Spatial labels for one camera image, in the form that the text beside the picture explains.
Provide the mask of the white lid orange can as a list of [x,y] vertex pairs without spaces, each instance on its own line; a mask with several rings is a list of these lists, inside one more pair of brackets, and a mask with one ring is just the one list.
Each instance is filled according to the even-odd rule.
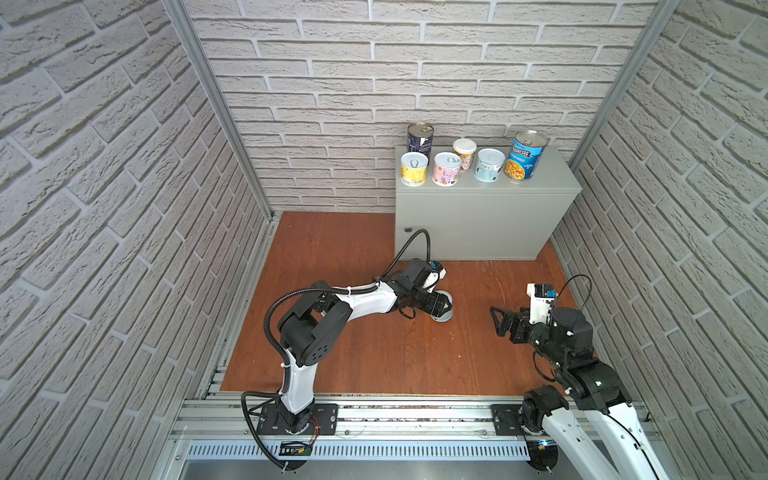
[[460,158],[460,172],[468,172],[477,151],[477,144],[471,139],[459,138],[453,142],[452,150]]

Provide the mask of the blue label soup can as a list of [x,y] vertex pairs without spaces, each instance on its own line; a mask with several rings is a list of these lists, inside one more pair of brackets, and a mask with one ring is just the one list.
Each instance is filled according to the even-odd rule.
[[513,181],[530,180],[548,143],[549,138],[536,130],[518,131],[503,167],[505,175]]

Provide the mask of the dark purple label can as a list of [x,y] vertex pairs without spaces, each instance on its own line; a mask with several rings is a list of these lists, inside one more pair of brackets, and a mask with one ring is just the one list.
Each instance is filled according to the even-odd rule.
[[407,151],[430,156],[434,127],[424,122],[412,123],[407,128]]

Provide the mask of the white lid purple can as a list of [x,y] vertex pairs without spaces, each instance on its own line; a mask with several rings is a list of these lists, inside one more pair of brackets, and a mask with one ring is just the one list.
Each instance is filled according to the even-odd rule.
[[454,186],[458,181],[462,160],[453,152],[439,152],[434,156],[432,181],[441,187]]

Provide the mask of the silver can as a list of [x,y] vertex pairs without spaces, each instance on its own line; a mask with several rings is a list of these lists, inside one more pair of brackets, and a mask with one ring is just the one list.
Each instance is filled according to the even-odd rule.
[[438,323],[445,323],[452,319],[454,313],[453,298],[444,290],[437,290],[437,303],[431,314],[431,318]]
[[484,148],[477,152],[474,177],[481,182],[493,183],[498,180],[506,156],[500,150]]

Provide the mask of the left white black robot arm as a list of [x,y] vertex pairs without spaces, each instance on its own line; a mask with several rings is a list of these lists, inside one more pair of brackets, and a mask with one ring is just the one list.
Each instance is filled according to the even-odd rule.
[[317,365],[347,323],[405,308],[443,316],[452,310],[448,295],[436,290],[445,275],[441,263],[413,259],[404,271],[379,276],[368,285],[335,287],[318,281],[274,301],[263,329],[282,358],[283,382],[275,405],[287,430],[297,434],[311,421]]

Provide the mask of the yellow label pull-tab can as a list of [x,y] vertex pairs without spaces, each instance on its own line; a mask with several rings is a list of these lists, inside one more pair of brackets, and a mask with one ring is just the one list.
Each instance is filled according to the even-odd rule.
[[406,152],[400,159],[400,180],[408,187],[419,187],[426,182],[428,157],[420,152]]

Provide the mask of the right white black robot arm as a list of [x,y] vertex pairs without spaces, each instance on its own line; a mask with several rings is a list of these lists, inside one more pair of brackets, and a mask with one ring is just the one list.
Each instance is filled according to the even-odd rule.
[[593,327],[581,311],[553,307],[542,321],[531,309],[492,307],[496,333],[533,347],[552,367],[548,384],[526,392],[511,415],[516,429],[545,435],[548,448],[566,455],[584,479],[667,479],[628,389],[597,358]]

